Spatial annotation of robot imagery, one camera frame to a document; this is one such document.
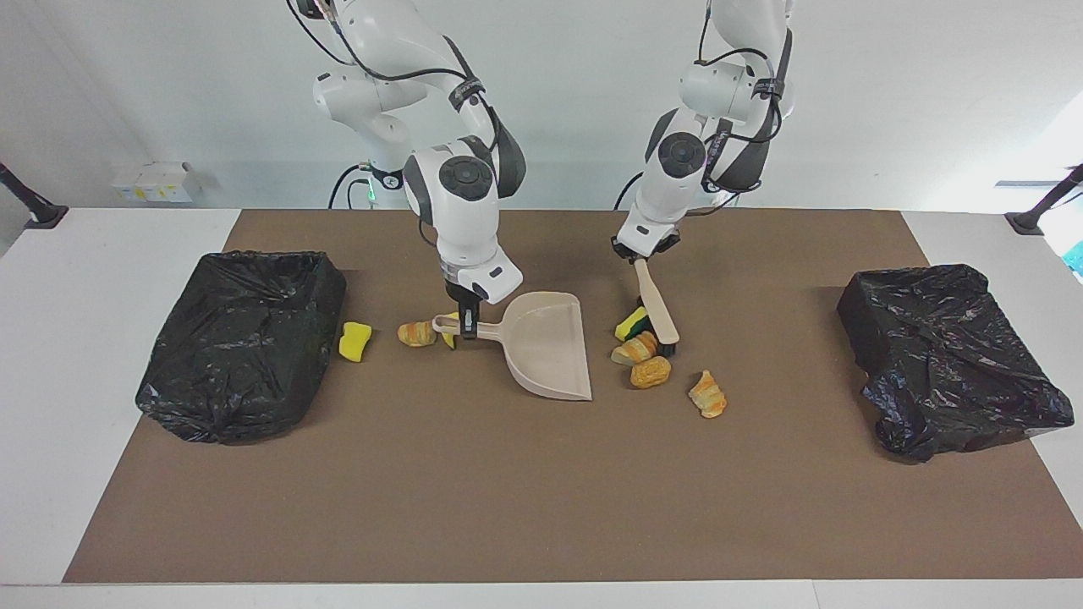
sponge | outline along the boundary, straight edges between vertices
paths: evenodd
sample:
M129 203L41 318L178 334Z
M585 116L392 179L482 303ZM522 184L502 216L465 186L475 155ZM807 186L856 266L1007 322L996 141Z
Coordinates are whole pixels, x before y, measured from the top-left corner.
M365 346L373 338L373 327L355 322L342 324L342 338L339 339L339 354L351 362L360 362Z
M459 312L455 311L454 313L447 313L444 316L445 318L452 318L453 320L457 320L457 319L459 319ZM440 336L444 339L444 344L446 344L448 347L451 347L452 350L454 351L455 350L455 335L442 332L442 333L440 333Z
M647 329L651 329L651 319L647 316L647 309L640 307L625 318L613 334L617 340L626 342Z

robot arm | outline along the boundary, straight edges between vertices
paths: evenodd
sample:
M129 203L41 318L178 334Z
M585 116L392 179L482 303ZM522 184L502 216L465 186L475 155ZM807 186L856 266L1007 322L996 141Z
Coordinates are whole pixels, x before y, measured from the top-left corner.
M480 302L495 304L522 283L496 236L498 199L514 194L526 172L519 144L455 43L430 27L410 0L305 1L313 5L302 12L326 18L363 70L317 79L317 105L369 144L381 189L403 196L436 230L462 336L475 337ZM405 125L383 112L420 101L423 86L447 95L470 134L410 154Z
M701 192L755 190L770 140L788 114L784 100L793 0L720 0L707 18L734 51L699 60L680 81L683 107L651 134L643 180L614 249L629 260L665 251ZM742 65L728 56L744 59Z

white table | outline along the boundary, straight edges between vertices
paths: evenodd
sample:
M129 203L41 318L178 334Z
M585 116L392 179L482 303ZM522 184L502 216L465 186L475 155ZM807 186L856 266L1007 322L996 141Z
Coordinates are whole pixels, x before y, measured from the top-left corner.
M139 412L154 337L236 210L74 209L0 258L0 607L1080 607L1083 580L448 585L60 585ZM1083 404L1083 286L1000 216L906 213L934 264L966 262ZM1083 428L1034 439L1077 519Z

dustpan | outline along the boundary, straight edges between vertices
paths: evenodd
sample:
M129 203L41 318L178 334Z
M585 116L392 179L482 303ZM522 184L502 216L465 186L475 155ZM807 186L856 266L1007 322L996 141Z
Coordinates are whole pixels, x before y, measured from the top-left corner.
M459 322L439 315L436 332L459 334ZM589 401L590 374L579 299L561 291L532 291L508 304L498 324L478 324L478 338L504 346L519 385L552 400Z

croissant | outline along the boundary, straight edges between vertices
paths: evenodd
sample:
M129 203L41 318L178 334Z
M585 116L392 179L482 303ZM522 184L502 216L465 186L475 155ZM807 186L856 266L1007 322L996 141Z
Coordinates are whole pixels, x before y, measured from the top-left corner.
M703 371L700 383L688 392L688 397L692 398L692 403L700 409L704 418L715 418L726 410L726 396L709 371Z
M399 326L399 340L407 347L428 347L436 341L436 332L430 322Z
M650 332L643 332L636 338L613 350L610 359L618 364L634 366L658 354L658 339Z
M651 358L631 366L631 385L636 389L650 389L669 379L673 366L665 358Z

